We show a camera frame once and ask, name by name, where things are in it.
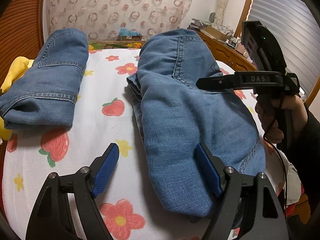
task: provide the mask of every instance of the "yellow star print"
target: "yellow star print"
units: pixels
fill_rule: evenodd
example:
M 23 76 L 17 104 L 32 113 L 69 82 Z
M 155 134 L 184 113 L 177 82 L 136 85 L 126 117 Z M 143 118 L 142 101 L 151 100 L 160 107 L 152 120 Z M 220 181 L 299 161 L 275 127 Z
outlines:
M 20 173 L 18 173 L 18 177 L 14 178 L 14 183 L 17 185 L 17 191 L 20 192 L 21 189 L 24 189 L 23 187 L 23 178 L 20 176 Z
M 116 144 L 119 146 L 119 152 L 124 158 L 128 157 L 128 151 L 133 149 L 126 140 L 116 140 Z
M 249 109 L 249 111 L 252 113 L 252 114 L 255 114 L 255 110 L 250 106 L 250 107 L 247 107 Z
M 94 72 L 93 70 L 85 70 L 83 75 L 84 76 L 93 76 L 93 72 Z

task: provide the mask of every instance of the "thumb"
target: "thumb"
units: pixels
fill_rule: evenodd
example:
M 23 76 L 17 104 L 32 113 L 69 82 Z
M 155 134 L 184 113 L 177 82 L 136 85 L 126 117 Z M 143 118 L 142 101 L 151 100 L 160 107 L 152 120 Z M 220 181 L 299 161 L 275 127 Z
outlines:
M 271 104 L 275 108 L 279 108 L 280 102 L 281 102 L 280 99 L 272 99 L 271 100 Z M 283 102 L 282 102 L 281 109 L 295 110 L 297 108 L 300 108 L 301 106 L 303 106 L 303 101 L 297 95 L 285 96 L 283 99 Z

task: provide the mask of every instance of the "metal screw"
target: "metal screw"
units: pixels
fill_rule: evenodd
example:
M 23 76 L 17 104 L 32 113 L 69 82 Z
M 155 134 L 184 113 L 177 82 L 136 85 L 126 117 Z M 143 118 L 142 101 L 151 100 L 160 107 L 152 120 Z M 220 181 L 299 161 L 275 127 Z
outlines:
M 51 172 L 51 173 L 49 174 L 49 179 L 54 179 L 56 176 L 57 176 L 57 173 Z
M 262 179 L 265 179 L 267 177 L 267 175 L 264 172 L 259 172 L 258 175 Z
M 89 167 L 82 167 L 81 169 L 80 169 L 80 172 L 81 173 L 87 173 L 89 171 Z
M 225 170 L 226 170 L 227 173 L 234 173 L 235 172 L 235 169 L 233 167 L 231 167 L 231 166 L 225 167 Z

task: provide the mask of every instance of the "jeans pocket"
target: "jeans pocket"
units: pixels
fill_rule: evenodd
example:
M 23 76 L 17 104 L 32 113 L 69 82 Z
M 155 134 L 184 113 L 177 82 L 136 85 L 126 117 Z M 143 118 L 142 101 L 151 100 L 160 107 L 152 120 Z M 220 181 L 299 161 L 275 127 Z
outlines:
M 180 36 L 177 60 L 172 77 L 190 89 L 199 90 L 199 78 L 222 76 L 222 72 L 207 45 L 198 36 Z M 206 91 L 206 94 L 230 92 L 230 90 Z
M 84 33 L 65 29 L 53 33 L 41 49 L 36 61 L 38 68 L 72 65 L 83 75 L 88 59 L 88 42 Z

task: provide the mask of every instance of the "black sleeve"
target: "black sleeve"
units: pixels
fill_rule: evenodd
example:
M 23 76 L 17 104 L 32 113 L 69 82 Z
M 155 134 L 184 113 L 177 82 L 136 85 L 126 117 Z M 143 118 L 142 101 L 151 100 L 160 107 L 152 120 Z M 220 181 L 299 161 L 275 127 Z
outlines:
M 320 202 L 320 123 L 307 108 L 306 110 L 308 122 L 285 155 L 298 171 L 313 213 Z

